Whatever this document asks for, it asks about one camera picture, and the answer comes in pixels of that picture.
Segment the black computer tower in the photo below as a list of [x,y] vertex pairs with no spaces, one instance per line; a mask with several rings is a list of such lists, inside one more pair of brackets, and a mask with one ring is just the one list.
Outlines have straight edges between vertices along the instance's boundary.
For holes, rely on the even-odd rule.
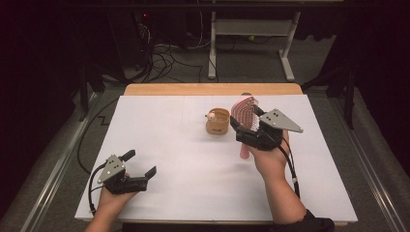
[[131,12],[115,12],[109,15],[110,25],[124,68],[146,68],[148,54],[141,39],[140,27]]

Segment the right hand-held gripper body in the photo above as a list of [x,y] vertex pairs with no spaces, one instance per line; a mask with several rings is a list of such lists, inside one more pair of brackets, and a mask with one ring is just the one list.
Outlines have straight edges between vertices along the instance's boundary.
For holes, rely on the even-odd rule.
[[273,150],[280,145],[284,131],[302,133],[304,130],[277,108],[265,112],[258,117],[257,141],[249,146],[261,151]]

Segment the dark stand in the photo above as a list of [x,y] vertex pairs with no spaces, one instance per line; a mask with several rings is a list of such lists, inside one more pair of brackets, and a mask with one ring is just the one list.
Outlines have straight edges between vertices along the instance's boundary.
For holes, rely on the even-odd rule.
[[344,96],[343,118],[350,130],[353,126],[353,106],[356,70],[352,65],[343,64],[328,71],[321,71],[314,79],[304,83],[303,91],[313,86],[327,85],[326,95],[328,98]]
[[80,61],[78,81],[81,109],[80,122],[85,120],[91,109],[88,88],[91,88],[94,93],[103,93],[106,82],[111,84],[128,84],[123,73],[119,74],[115,71],[111,71],[109,68],[92,61],[90,58],[84,58]]

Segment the person's black sleeve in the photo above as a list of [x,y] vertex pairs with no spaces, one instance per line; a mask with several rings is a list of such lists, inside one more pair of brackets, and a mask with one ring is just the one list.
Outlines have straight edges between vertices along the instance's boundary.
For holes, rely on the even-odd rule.
[[274,224],[269,232],[335,232],[335,223],[327,217],[315,217],[307,210],[304,218],[291,224]]

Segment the person's right hand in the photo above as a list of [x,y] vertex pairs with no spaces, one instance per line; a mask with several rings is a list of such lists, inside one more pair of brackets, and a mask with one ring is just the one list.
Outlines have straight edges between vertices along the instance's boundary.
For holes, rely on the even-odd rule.
[[261,151],[248,146],[253,154],[256,169],[265,182],[285,179],[285,167],[289,155],[288,138],[288,132],[285,131],[280,145],[271,151]]

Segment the pink hairbrush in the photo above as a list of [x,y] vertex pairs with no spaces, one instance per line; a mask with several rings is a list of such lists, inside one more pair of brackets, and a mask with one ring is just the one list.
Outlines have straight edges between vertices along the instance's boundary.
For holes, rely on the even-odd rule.
[[240,158],[249,158],[249,145],[257,141],[258,117],[253,112],[253,107],[258,106],[258,100],[252,95],[243,95],[231,107],[230,117],[233,116],[245,129],[236,132],[236,140],[241,142]]

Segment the metal floor rail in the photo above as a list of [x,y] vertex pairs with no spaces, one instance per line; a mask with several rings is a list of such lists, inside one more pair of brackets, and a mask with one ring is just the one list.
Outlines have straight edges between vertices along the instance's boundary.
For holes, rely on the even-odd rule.
[[93,93],[91,97],[86,101],[89,106],[88,111],[81,117],[81,120],[77,123],[75,131],[69,140],[67,147],[63,150],[59,160],[56,161],[48,179],[46,180],[44,187],[39,194],[39,197],[34,204],[30,214],[25,220],[20,232],[37,232],[44,216],[59,189],[59,186],[67,172],[67,169],[73,159],[73,150],[76,147],[79,138],[84,134],[86,126],[89,124],[90,116],[99,100],[101,95]]
[[348,134],[362,173],[392,232],[410,232],[410,229],[405,227],[402,218],[393,204],[391,196],[388,194],[386,188],[378,177],[377,172],[372,166],[364,147],[360,143],[359,137],[346,123],[341,103],[337,99],[330,99],[330,103],[334,111],[337,113],[337,117],[341,121],[344,130]]

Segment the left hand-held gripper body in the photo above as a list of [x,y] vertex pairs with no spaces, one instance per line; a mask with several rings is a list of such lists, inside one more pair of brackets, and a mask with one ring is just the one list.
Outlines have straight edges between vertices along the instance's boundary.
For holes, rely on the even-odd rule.
[[128,177],[126,166],[116,155],[111,155],[105,162],[98,183],[103,184],[111,193],[122,194],[128,192],[145,191],[148,181],[144,176]]

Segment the white metal desk frame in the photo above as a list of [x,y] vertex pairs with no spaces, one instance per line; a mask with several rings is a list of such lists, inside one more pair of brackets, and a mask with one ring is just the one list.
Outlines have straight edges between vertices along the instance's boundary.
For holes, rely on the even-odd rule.
[[211,37],[208,61],[208,77],[217,77],[217,36],[263,36],[263,37],[285,37],[286,44],[283,49],[278,51],[282,69],[289,82],[295,81],[288,59],[288,53],[293,42],[301,13],[293,14],[292,19],[269,20],[269,19],[217,19],[215,12],[211,16]]

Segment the person's left hand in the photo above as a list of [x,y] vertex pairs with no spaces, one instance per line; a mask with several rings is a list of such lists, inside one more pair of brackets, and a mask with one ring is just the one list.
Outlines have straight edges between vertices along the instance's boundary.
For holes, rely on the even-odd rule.
[[98,210],[121,212],[127,203],[136,196],[136,192],[113,194],[107,188],[102,188]]

